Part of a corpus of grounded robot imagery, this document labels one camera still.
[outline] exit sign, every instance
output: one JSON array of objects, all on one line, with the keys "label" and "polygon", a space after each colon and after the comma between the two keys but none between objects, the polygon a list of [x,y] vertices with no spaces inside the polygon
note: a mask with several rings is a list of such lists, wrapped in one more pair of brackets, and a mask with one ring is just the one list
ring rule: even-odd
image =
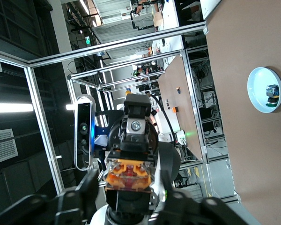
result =
[{"label": "exit sign", "polygon": [[89,36],[85,37],[85,41],[86,41],[86,44],[89,45],[90,44],[90,39],[89,39]]}]

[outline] wall vent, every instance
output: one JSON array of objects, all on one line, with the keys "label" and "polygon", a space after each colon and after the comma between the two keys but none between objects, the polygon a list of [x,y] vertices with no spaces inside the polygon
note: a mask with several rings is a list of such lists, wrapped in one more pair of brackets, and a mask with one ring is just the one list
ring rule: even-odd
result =
[{"label": "wall vent", "polygon": [[[12,129],[0,130],[0,140],[14,137]],[[18,156],[15,140],[0,142],[0,162]]]}]

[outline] white bowl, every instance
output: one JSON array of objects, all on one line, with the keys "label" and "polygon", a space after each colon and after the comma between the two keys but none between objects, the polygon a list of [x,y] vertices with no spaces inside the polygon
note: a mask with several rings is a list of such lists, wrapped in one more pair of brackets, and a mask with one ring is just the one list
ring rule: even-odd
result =
[{"label": "white bowl", "polygon": [[[276,107],[267,106],[268,96],[266,87],[276,84],[279,86],[279,100]],[[281,104],[281,80],[271,69],[258,67],[253,69],[248,78],[248,95],[253,106],[262,113],[271,113]]]}]

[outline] aluminum frame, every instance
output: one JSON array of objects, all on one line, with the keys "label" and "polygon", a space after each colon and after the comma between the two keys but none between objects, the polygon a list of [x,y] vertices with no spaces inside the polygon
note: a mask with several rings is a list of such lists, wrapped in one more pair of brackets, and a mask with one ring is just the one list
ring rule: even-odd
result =
[{"label": "aluminum frame", "polygon": [[[53,142],[51,139],[48,123],[46,120],[44,106],[43,106],[42,100],[41,100],[41,95],[40,95],[40,92],[38,89],[37,80],[36,80],[36,76],[34,73],[34,68],[45,66],[45,65],[50,65],[50,64],[54,64],[54,63],[58,63],[58,62],[63,62],[65,60],[84,57],[84,56],[92,55],[92,54],[95,54],[98,52],[103,52],[103,51],[120,48],[120,47],[127,46],[127,45],[136,44],[139,42],[148,42],[148,41],[153,41],[153,40],[162,39],[162,38],[169,38],[169,37],[183,35],[183,34],[190,33],[190,32],[203,31],[204,29],[206,29],[206,22],[201,22],[201,23],[196,23],[196,24],[187,25],[187,26],[183,26],[183,27],[176,27],[176,28],[169,29],[169,30],[163,30],[163,31],[159,31],[157,33],[140,35],[140,36],[136,36],[133,38],[123,39],[123,40],[109,42],[106,44],[96,45],[96,46],[79,49],[79,50],[75,50],[75,51],[71,51],[71,52],[65,52],[65,53],[61,53],[61,54],[57,54],[57,55],[53,55],[53,56],[43,57],[43,58],[40,58],[37,60],[25,60],[25,59],[21,59],[21,58],[18,58],[13,55],[0,51],[0,62],[23,68],[24,72],[26,74],[26,79],[27,79],[27,83],[29,86],[33,107],[34,107],[34,110],[36,113],[40,131],[41,131],[41,136],[42,136],[43,143],[45,146],[45,151],[47,154],[47,158],[48,158],[48,162],[49,162],[49,166],[50,166],[50,170],[52,173],[52,177],[53,177],[53,181],[54,181],[54,185],[55,185],[57,194],[60,194],[64,190],[64,185],[63,185],[62,177],[61,177],[60,170],[58,167],[58,162],[56,160],[54,146],[53,146]],[[89,94],[90,94],[90,87],[96,88],[97,93],[98,93],[100,107],[101,107],[102,111],[104,110],[104,106],[102,103],[100,90],[106,91],[110,97],[111,108],[113,108],[111,92],[109,90],[105,89],[104,87],[96,86],[94,84],[80,80],[78,78],[93,75],[93,74],[96,74],[97,72],[111,71],[112,69],[127,67],[129,65],[134,65],[136,63],[148,62],[151,60],[166,58],[166,57],[170,57],[170,56],[174,56],[174,55],[178,55],[178,54],[180,54],[180,51],[163,53],[163,54],[159,54],[156,56],[147,57],[145,59],[132,60],[132,61],[121,63],[119,65],[104,67],[99,70],[92,70],[92,71],[87,71],[87,72],[80,73],[80,74],[71,75],[68,77],[67,84],[68,84],[70,98],[72,100],[72,103],[76,102],[77,96],[75,95],[75,91],[74,91],[74,82],[77,82],[77,83],[85,85],[87,88],[87,93],[89,93]]]}]

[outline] ceiling light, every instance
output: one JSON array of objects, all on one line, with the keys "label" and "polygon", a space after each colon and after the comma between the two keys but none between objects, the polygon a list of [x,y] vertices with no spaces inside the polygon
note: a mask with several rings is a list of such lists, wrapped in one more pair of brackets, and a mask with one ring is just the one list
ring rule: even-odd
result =
[{"label": "ceiling light", "polygon": [[32,104],[0,103],[0,113],[32,112]]},{"label": "ceiling light", "polygon": [[89,15],[89,9],[86,7],[84,1],[83,1],[83,0],[80,0],[80,3],[82,4],[82,6],[83,6],[85,12]]},{"label": "ceiling light", "polygon": [[96,22],[94,20],[92,22],[93,22],[94,27],[97,27]]},{"label": "ceiling light", "polygon": [[72,105],[72,104],[66,105],[66,109],[67,110],[75,110],[75,105]]}]

